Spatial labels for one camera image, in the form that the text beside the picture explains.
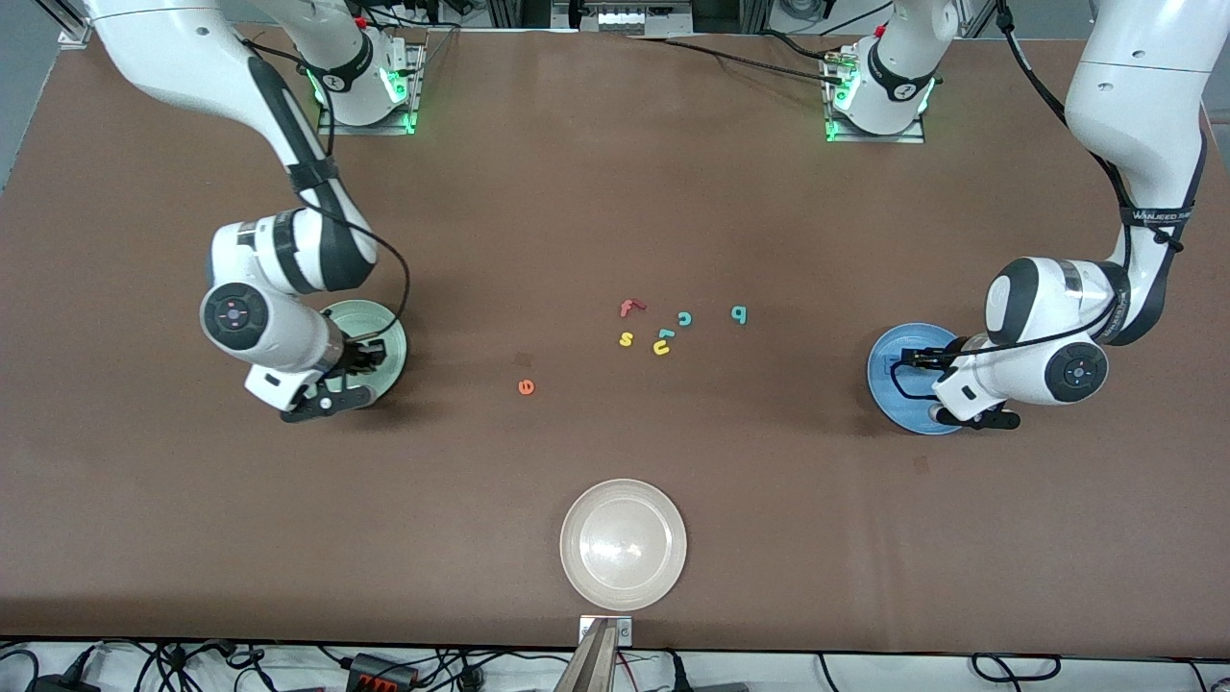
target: green led light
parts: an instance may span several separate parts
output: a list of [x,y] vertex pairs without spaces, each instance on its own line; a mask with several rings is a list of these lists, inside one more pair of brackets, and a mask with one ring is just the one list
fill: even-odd
[[389,92],[389,98],[396,102],[406,98],[406,77],[380,68],[380,79],[384,81],[385,91]]
[[922,102],[919,103],[919,114],[920,116],[922,114],[922,111],[926,111],[926,100],[931,97],[931,91],[932,90],[935,90],[935,80],[934,79],[931,80],[931,84],[926,85],[926,92],[922,93]]
[[316,81],[316,77],[311,76],[311,73],[308,73],[308,81],[311,82],[311,88],[316,93],[316,102],[317,103],[323,103],[325,102],[325,92],[321,91],[320,82]]

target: black cable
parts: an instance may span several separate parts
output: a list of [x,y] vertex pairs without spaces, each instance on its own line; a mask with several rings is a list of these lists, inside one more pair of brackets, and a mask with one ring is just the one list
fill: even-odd
[[239,685],[244,680],[244,676],[248,672],[255,672],[269,692],[280,692],[273,683],[273,678],[269,677],[269,674],[264,672],[264,669],[261,667],[261,659],[264,658],[264,649],[257,649],[256,647],[248,644],[247,651],[244,653],[246,658],[236,659],[237,655],[239,653],[234,653],[226,658],[226,665],[239,670],[239,674],[235,676],[234,692],[239,692]]
[[692,692],[691,682],[688,681],[688,669],[684,667],[684,660],[679,658],[679,654],[674,649],[667,649],[670,654],[670,663],[675,667],[675,686],[672,692]]
[[159,683],[159,692],[162,690],[176,692],[175,682],[180,683],[178,692],[193,692],[196,690],[200,690],[200,685],[198,685],[187,671],[188,661],[191,661],[192,656],[196,654],[214,649],[215,645],[212,644],[198,647],[191,654],[183,649],[182,644],[164,644],[155,649],[153,660],[157,665],[159,677],[162,678]]
[[70,686],[75,686],[81,682],[81,677],[85,675],[85,666],[90,663],[90,654],[97,649],[97,644],[91,644],[89,649],[77,654],[77,658],[69,664],[69,667],[64,670],[60,675],[60,681],[66,682]]
[[[1111,301],[1106,305],[1106,309],[1103,309],[1100,315],[1097,315],[1096,317],[1093,317],[1093,321],[1091,321],[1089,323],[1085,323],[1082,326],[1077,326],[1075,328],[1069,328],[1068,331],[1060,331],[1059,333],[1052,333],[1049,336],[1039,336],[1037,338],[1027,338],[1025,340],[1015,340],[1012,343],[1002,343],[1002,344],[999,344],[999,345],[986,345],[986,348],[984,348],[984,349],[974,349],[973,352],[956,352],[953,354],[940,354],[940,355],[936,355],[936,356],[925,358],[924,360],[932,361],[932,363],[948,363],[948,364],[951,364],[952,361],[954,361],[954,360],[957,360],[957,359],[959,359],[962,356],[982,356],[983,354],[995,354],[998,352],[1011,352],[1012,349],[1025,349],[1026,345],[1037,345],[1039,343],[1046,343],[1048,340],[1058,340],[1059,338],[1068,338],[1069,336],[1074,336],[1074,334],[1080,333],[1082,331],[1089,331],[1089,329],[1093,328],[1095,326],[1097,326],[1097,322],[1100,322],[1103,318],[1108,317],[1111,315],[1111,312],[1114,310],[1114,307],[1118,306],[1118,304],[1119,304],[1119,296],[1118,296],[1118,294],[1116,294],[1114,297],[1112,297]],[[897,369],[899,369],[899,368],[902,368],[904,365],[910,365],[910,364],[907,364],[905,361],[897,361],[895,364],[893,364],[892,366],[888,368],[888,379],[893,382],[893,387],[897,388],[897,392],[902,397],[904,397],[905,399],[910,399],[910,401],[914,401],[914,402],[924,402],[924,401],[925,402],[938,402],[940,398],[936,397],[935,395],[910,395],[910,393],[905,392],[904,388],[902,388],[902,383],[897,381]],[[974,655],[975,656],[993,656],[994,654],[974,654]]]
[[[301,58],[299,58],[298,55],[292,55],[290,53],[285,53],[285,52],[278,50],[276,48],[268,48],[268,47],[261,45],[258,43],[255,43],[255,42],[247,41],[247,39],[242,41],[242,43],[244,43],[244,45],[247,45],[248,48],[252,48],[252,49],[256,49],[256,50],[263,50],[266,53],[269,53],[271,55],[278,55],[279,58],[285,58],[285,59],[292,60],[295,64],[300,65],[305,70],[311,70],[311,66],[306,61],[304,61]],[[325,155],[326,156],[332,156],[333,155],[333,128],[335,128],[335,124],[337,123],[337,117],[335,116],[335,111],[333,111],[333,97],[332,97],[328,87],[325,86],[325,84],[322,81],[320,81],[317,79],[316,82],[320,84],[321,90],[325,92],[326,108],[328,111],[328,146],[326,147]],[[397,304],[397,309],[394,310],[392,318],[390,318],[387,323],[385,323],[383,327],[380,327],[380,329],[378,329],[375,332],[371,332],[371,333],[362,334],[362,338],[358,338],[358,339],[352,338],[352,342],[353,340],[364,340],[364,339],[368,339],[368,338],[375,338],[376,336],[380,336],[381,333],[384,333],[384,332],[389,331],[390,328],[392,328],[392,326],[397,323],[397,320],[401,318],[402,312],[406,311],[406,302],[410,300],[410,263],[406,261],[406,257],[403,257],[402,253],[396,247],[392,246],[392,243],[390,243],[384,237],[380,237],[375,232],[371,232],[370,230],[368,230],[368,229],[365,229],[365,227],[363,227],[360,225],[351,222],[349,220],[347,220],[347,219],[344,219],[342,216],[338,216],[338,215],[336,215],[336,214],[333,214],[331,211],[326,211],[325,209],[320,208],[319,205],[312,204],[311,202],[309,202],[308,199],[304,198],[303,192],[296,192],[295,195],[299,197],[299,200],[305,206],[308,206],[309,209],[316,211],[317,214],[320,214],[322,216],[326,216],[328,219],[332,219],[335,222],[339,222],[339,224],[349,227],[351,230],[355,230],[358,232],[362,232],[363,235],[367,235],[371,240],[375,240],[385,250],[389,250],[389,252],[392,253],[392,256],[396,257],[397,261],[401,263],[401,272],[402,272],[402,278],[403,278],[403,284],[402,284],[402,289],[401,289],[401,300]]]
[[753,60],[750,58],[743,58],[740,55],[732,55],[731,53],[723,53],[721,50],[713,50],[712,48],[705,48],[702,45],[695,45],[695,44],[691,44],[691,43],[679,43],[678,41],[672,41],[669,38],[665,38],[665,39],[651,38],[648,41],[654,41],[654,42],[662,43],[664,45],[676,45],[679,48],[686,48],[689,50],[696,50],[699,53],[705,53],[707,55],[713,55],[715,58],[722,58],[722,59],[726,59],[726,60],[733,60],[736,63],[743,63],[744,65],[752,65],[753,68],[760,68],[763,70],[769,70],[769,71],[774,71],[774,73],[787,74],[787,75],[792,75],[792,76],[801,76],[803,79],[811,79],[811,80],[815,80],[815,81],[823,81],[823,82],[827,82],[827,84],[841,84],[841,80],[839,77],[835,77],[835,76],[819,75],[819,74],[814,74],[814,73],[804,73],[802,70],[795,70],[795,69],[791,69],[791,68],[784,68],[781,65],[772,65],[772,64],[769,64],[769,63],[761,63],[759,60]]
[[[897,381],[897,369],[904,365],[907,365],[905,361],[897,361],[895,364],[888,368],[888,380],[893,381],[893,387],[897,388],[897,392],[903,398],[909,399],[911,402],[938,402],[940,398],[936,397],[935,395],[910,395],[905,392],[905,390],[902,387],[902,383]],[[819,656],[820,656],[820,663],[824,663],[824,655],[820,654]]]
[[380,237],[379,235],[371,232],[370,230],[368,230],[368,229],[365,229],[365,227],[363,227],[360,225],[353,224],[349,220],[347,220],[347,219],[344,219],[342,216],[338,216],[337,214],[333,214],[332,211],[327,211],[327,210],[317,206],[316,204],[312,204],[311,202],[309,202],[308,199],[304,198],[304,195],[303,195],[301,192],[298,193],[298,197],[299,197],[299,200],[303,203],[304,206],[308,206],[309,209],[316,211],[317,214],[320,214],[320,215],[322,215],[322,216],[325,216],[327,219],[331,219],[331,220],[333,220],[336,222],[343,224],[347,227],[349,227],[351,230],[355,230],[358,232],[362,232],[363,235],[367,235],[371,240],[375,240],[378,243],[380,243],[381,247],[384,247],[394,257],[396,257],[399,263],[401,263],[401,273],[402,273],[401,300],[397,301],[397,309],[394,310],[392,318],[390,318],[389,323],[381,326],[379,329],[373,331],[370,333],[359,334],[359,337],[351,337],[351,340],[354,342],[354,340],[365,340],[368,338],[375,338],[376,336],[380,336],[381,333],[384,333],[384,332],[389,331],[390,328],[392,328],[392,326],[397,323],[397,320],[401,318],[402,312],[406,311],[406,302],[410,300],[410,263],[406,262],[406,257],[402,256],[402,253],[396,247],[394,247],[392,243],[390,243],[387,240],[385,240],[384,237]]
[[884,2],[883,5],[881,5],[881,6],[876,7],[876,9],[867,10],[866,12],[859,15],[857,17],[852,17],[852,18],[849,18],[849,20],[839,23],[839,25],[830,26],[829,28],[822,31],[820,33],[817,33],[815,36],[828,36],[828,34],[833,33],[834,31],[836,31],[839,28],[845,28],[845,27],[852,25],[854,22],[856,22],[859,20],[865,20],[865,18],[875,15],[876,12],[881,12],[883,10],[887,10],[887,9],[892,7],[892,6],[893,6],[893,2],[892,2],[892,0],[889,0],[888,2]]
[[833,682],[833,674],[829,672],[829,664],[824,660],[824,653],[817,651],[817,656],[820,659],[820,671],[824,672],[824,682],[829,683],[829,690],[833,692],[840,692],[835,682]]
[[137,685],[133,686],[133,692],[140,692],[141,683],[145,682],[145,674],[149,672],[150,666],[154,665],[154,661],[161,655],[161,651],[162,651],[162,644],[155,647],[153,651],[149,651],[149,656],[145,659],[145,664],[141,665],[141,671],[137,674]]
[[12,651],[7,651],[5,654],[0,654],[0,661],[2,661],[5,659],[11,659],[14,656],[25,656],[25,658],[30,659],[30,667],[33,669],[33,675],[30,676],[30,685],[26,686],[26,688],[30,690],[31,687],[34,686],[34,681],[38,680],[38,675],[39,675],[38,656],[36,656],[32,651],[27,651],[25,649],[16,649],[16,650],[12,650]]
[[1196,667],[1196,661],[1188,660],[1187,665],[1192,666],[1192,672],[1196,674],[1196,681],[1200,683],[1200,692],[1209,692],[1209,688],[1204,686],[1204,676],[1200,675],[1200,669]]
[[1105,320],[1106,317],[1108,317],[1111,315],[1111,312],[1114,310],[1114,307],[1118,306],[1118,304],[1119,304],[1119,296],[1118,296],[1118,294],[1116,294],[1116,296],[1109,302],[1107,302],[1106,309],[1103,309],[1100,315],[1097,315],[1096,317],[1093,317],[1093,321],[1091,321],[1091,322],[1089,322],[1086,324],[1077,326],[1077,327],[1074,327],[1074,328],[1069,328],[1068,331],[1060,331],[1059,333],[1052,333],[1050,336],[1039,336],[1037,338],[1027,338],[1025,340],[1016,340],[1016,342],[1012,342],[1012,343],[1002,343],[1002,344],[999,344],[999,345],[986,345],[986,348],[984,348],[984,349],[975,349],[973,352],[957,352],[954,354],[954,358],[959,359],[961,356],[982,356],[983,354],[995,354],[998,352],[1011,352],[1012,349],[1025,349],[1026,345],[1037,345],[1038,343],[1046,343],[1048,340],[1058,340],[1059,338],[1068,338],[1069,336],[1074,336],[1074,334],[1080,333],[1082,331],[1089,331],[1089,329],[1093,328],[1097,324],[1097,322],[1100,322],[1100,321]]
[[790,48],[791,50],[798,53],[800,55],[803,55],[804,58],[811,58],[813,60],[823,60],[824,59],[824,53],[823,52],[822,53],[817,53],[815,50],[808,50],[807,48],[803,48],[798,43],[795,43],[793,38],[786,36],[785,33],[782,33],[782,32],[780,32],[777,29],[766,28],[766,29],[764,29],[764,31],[760,32],[760,36],[771,36],[771,37],[776,38],[777,41],[781,41],[782,43],[786,44],[787,48]]
[[[514,659],[524,659],[526,661],[536,661],[536,660],[542,660],[542,659],[550,659],[552,661],[560,661],[562,664],[568,664],[568,663],[572,661],[571,659],[566,659],[563,656],[555,656],[552,654],[518,654],[517,651],[504,651],[504,654],[507,654],[509,656],[513,656]],[[633,660],[632,656],[627,656],[627,661],[631,663],[631,664],[635,664],[635,663],[638,663],[638,661],[647,661],[647,660],[648,659],[636,659],[636,660]]]
[[342,658],[341,656],[335,656],[333,654],[330,654],[328,649],[326,649],[326,648],[323,648],[321,645],[317,645],[316,648],[320,650],[321,654],[325,654],[325,656],[328,660],[333,661],[337,665],[342,665]]
[[[1068,127],[1068,116],[1064,108],[1063,101],[1052,92],[1038,75],[1033,71],[1033,65],[1025,57],[1025,50],[1021,49],[1020,42],[1016,39],[1016,26],[1012,22],[1012,10],[1007,6],[1007,0],[995,0],[995,26],[999,27],[1000,32],[1004,34],[1004,39],[1007,42],[1009,50],[1012,53],[1012,59],[1016,60],[1017,66],[1025,74],[1025,79],[1030,81],[1033,90],[1042,97],[1042,101],[1050,108],[1050,112],[1059,118],[1059,122]],[[1119,202],[1121,206],[1134,206],[1130,197],[1128,195],[1127,186],[1123,183],[1123,175],[1119,168],[1107,161],[1106,159],[1098,156],[1097,154],[1090,151],[1090,156],[1097,161],[1098,167],[1106,173],[1107,179],[1111,181],[1111,187],[1114,188],[1114,197]],[[1171,245],[1176,252],[1182,251],[1183,245],[1177,240],[1170,237],[1170,235],[1162,232],[1160,229],[1154,230],[1154,237],[1165,237],[1165,242]]]
[[245,38],[240,43],[242,43],[244,45],[247,45],[248,48],[251,48],[253,50],[261,50],[261,52],[268,53],[271,55],[277,55],[279,58],[285,58],[285,59],[290,60],[292,63],[294,63],[295,65],[298,65],[301,70],[304,70],[305,73],[308,73],[309,75],[311,75],[312,80],[316,82],[316,85],[320,86],[320,91],[325,95],[325,111],[328,113],[328,136],[327,136],[326,144],[325,144],[325,155],[326,156],[332,156],[333,155],[333,135],[335,135],[335,129],[336,129],[336,124],[337,124],[337,116],[335,114],[336,111],[333,111],[333,91],[319,76],[316,76],[315,69],[311,65],[308,64],[308,60],[304,60],[299,55],[294,55],[294,54],[287,53],[284,50],[278,50],[277,48],[269,48],[268,45],[261,45],[260,43],[256,43],[255,41],[248,41],[247,38]]
[[140,649],[141,651],[144,651],[146,656],[154,654],[154,651],[149,647],[146,647],[146,645],[144,645],[140,642],[137,642],[134,639],[118,639],[118,638],[117,639],[100,639],[98,643],[100,644],[105,644],[105,645],[106,644],[128,644],[130,647],[137,647],[138,649]]
[[471,665],[469,665],[466,667],[462,667],[461,672],[459,672],[459,674],[456,674],[454,676],[450,676],[448,680],[445,680],[444,682],[440,682],[435,687],[428,688],[427,692],[439,692],[440,690],[444,690],[445,687],[449,687],[450,685],[453,685],[454,681],[456,681],[458,678],[460,678],[466,672],[474,671],[474,670],[478,670],[482,666],[490,664],[491,661],[493,661],[493,660],[496,660],[496,659],[498,659],[501,656],[506,656],[506,655],[508,655],[506,651],[499,651],[499,653],[496,653],[496,654],[492,654],[492,655],[487,656],[486,659],[482,659],[481,661],[478,661],[476,664],[471,664]]
[[[1050,661],[1052,664],[1054,664],[1054,666],[1047,672],[1041,675],[1016,675],[1016,672],[1014,672],[1012,669],[1009,667],[1009,665],[1004,661],[1002,658],[1000,658],[999,654],[974,654],[969,656],[969,664],[973,666],[974,674],[978,675],[978,677],[985,680],[986,682],[994,682],[994,683],[1010,682],[1012,683],[1014,692],[1021,692],[1022,682],[1046,682],[1047,680],[1050,680],[1057,675],[1059,675],[1059,670],[1063,667],[1063,663],[1059,656],[1011,656],[1011,658],[1042,659],[1046,661]],[[990,659],[995,661],[995,665],[998,665],[1000,670],[1004,671],[1004,675],[991,675],[983,671],[983,669],[978,664],[978,661],[982,659]]]
[[406,25],[408,25],[408,26],[448,26],[448,27],[453,27],[453,28],[461,28],[461,25],[459,25],[458,22],[421,22],[421,21],[416,21],[416,20],[407,20],[406,17],[399,17],[397,15],[395,15],[392,12],[386,12],[384,10],[378,10],[378,9],[373,7],[370,4],[364,2],[363,0],[354,0],[354,4],[358,5],[363,10],[367,10],[368,14],[375,12],[375,14],[380,15],[381,17],[386,17],[386,18],[394,20],[395,22],[397,22],[399,26],[406,26]]

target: floor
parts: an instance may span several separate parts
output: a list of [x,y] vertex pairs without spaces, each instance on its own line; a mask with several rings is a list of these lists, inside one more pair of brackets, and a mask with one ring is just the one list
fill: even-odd
[[[39,659],[41,672],[60,674],[90,645],[90,642],[38,643],[28,648]],[[191,651],[196,644],[184,644]],[[273,686],[283,692],[296,690],[347,690],[347,671],[325,658],[315,647],[261,645],[266,656],[261,667]],[[389,664],[428,659],[417,666],[421,678],[435,670],[432,649],[407,648],[354,648],[328,647],[335,658],[355,656],[360,653],[375,655]],[[523,651],[523,655],[566,658],[566,651]],[[796,654],[738,654],[712,651],[681,651],[688,680],[697,692],[717,685],[743,683],[752,692],[870,692],[878,690],[910,690],[914,692],[1006,692],[1006,683],[991,683],[975,676],[973,661],[967,656],[914,656],[914,655],[856,655],[825,654],[831,682],[825,682],[819,658],[809,653]],[[485,655],[472,655],[467,660],[481,661]],[[672,659],[663,651],[626,651],[629,672],[615,671],[611,692],[664,692],[674,688]],[[145,663],[146,655],[130,644],[109,644],[92,654],[85,669],[84,681],[97,685],[105,692],[127,692]],[[1018,676],[1046,675],[1050,661],[1021,660],[1006,656],[1005,663]],[[980,659],[979,667],[990,675],[1001,675],[990,659]],[[456,674],[460,665],[450,671]],[[485,692],[525,692],[552,690],[565,663],[554,659],[519,659],[502,656],[483,667]],[[1207,686],[1230,676],[1230,665],[1199,664],[1200,676]],[[216,654],[196,659],[188,669],[193,680],[207,691],[235,690],[235,692],[264,692],[256,675],[242,675],[223,664]],[[150,670],[141,690],[157,687],[156,670]],[[10,660],[0,667],[0,688],[21,690],[30,680],[28,664]],[[448,676],[442,674],[426,692],[438,692],[437,686],[448,687]],[[1027,686],[1038,692],[1145,692],[1166,690],[1170,692],[1200,690],[1196,674],[1186,663],[1175,661],[1097,661],[1064,659],[1053,678]],[[726,692],[734,692],[729,687]]]

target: brown tabletop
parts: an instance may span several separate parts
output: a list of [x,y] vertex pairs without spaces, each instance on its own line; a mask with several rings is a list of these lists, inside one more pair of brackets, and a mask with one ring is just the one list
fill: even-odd
[[[1080,49],[1030,54],[1063,93]],[[278,162],[138,92],[98,42],[62,54],[0,197],[0,632],[567,645],[595,608],[561,521],[630,477],[689,532],[641,647],[1230,654],[1215,157],[1166,315],[1092,401],[929,439],[867,393],[889,326],[977,331],[1006,262],[1105,257],[1117,232],[1001,43],[954,44],[943,74],[926,145],[829,144],[813,82],[460,37],[416,135],[337,145],[410,257],[411,366],[374,409],[292,427],[197,322],[213,230],[294,204]],[[394,304],[400,280],[385,256],[311,302]],[[694,324],[654,356],[679,310]]]

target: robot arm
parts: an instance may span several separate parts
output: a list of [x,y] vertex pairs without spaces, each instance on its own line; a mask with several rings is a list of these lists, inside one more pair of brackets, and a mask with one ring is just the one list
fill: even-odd
[[[367,220],[287,84],[240,42],[216,5],[202,0],[140,5],[89,4],[95,27],[124,77],[172,106],[223,116],[257,130],[309,205],[218,229],[207,262],[210,290],[200,305],[209,338],[252,365],[247,390],[282,412],[294,412],[309,385],[341,372],[364,372],[380,361],[380,354],[351,343],[331,320],[296,297],[358,286],[376,261],[376,245],[362,232],[368,230]],[[316,15],[321,34],[331,38],[314,43],[305,38],[311,32],[300,26],[301,44],[315,49],[315,54],[305,53],[311,64],[330,65],[355,49],[370,55],[370,41],[359,38],[364,34],[342,10],[296,0],[261,6],[271,14],[280,9],[289,16],[289,7],[296,6],[300,14],[310,9]],[[341,108],[347,101],[352,106],[371,101],[358,86],[362,81],[353,77],[352,90],[335,103]],[[383,86],[376,86],[379,98],[390,101]],[[352,399],[355,406],[370,403],[363,397]]]
[[843,54],[854,71],[833,108],[872,134],[897,134],[926,103],[935,70],[957,36],[952,0],[894,0],[893,16],[876,36],[859,39]]
[[1228,32],[1224,0],[1102,1],[1065,114],[1125,182],[1114,252],[1005,267],[988,290],[986,331],[924,365],[946,366],[934,386],[937,423],[978,427],[1009,399],[1084,401],[1107,376],[1100,343],[1132,343],[1157,322],[1204,163],[1200,95]]

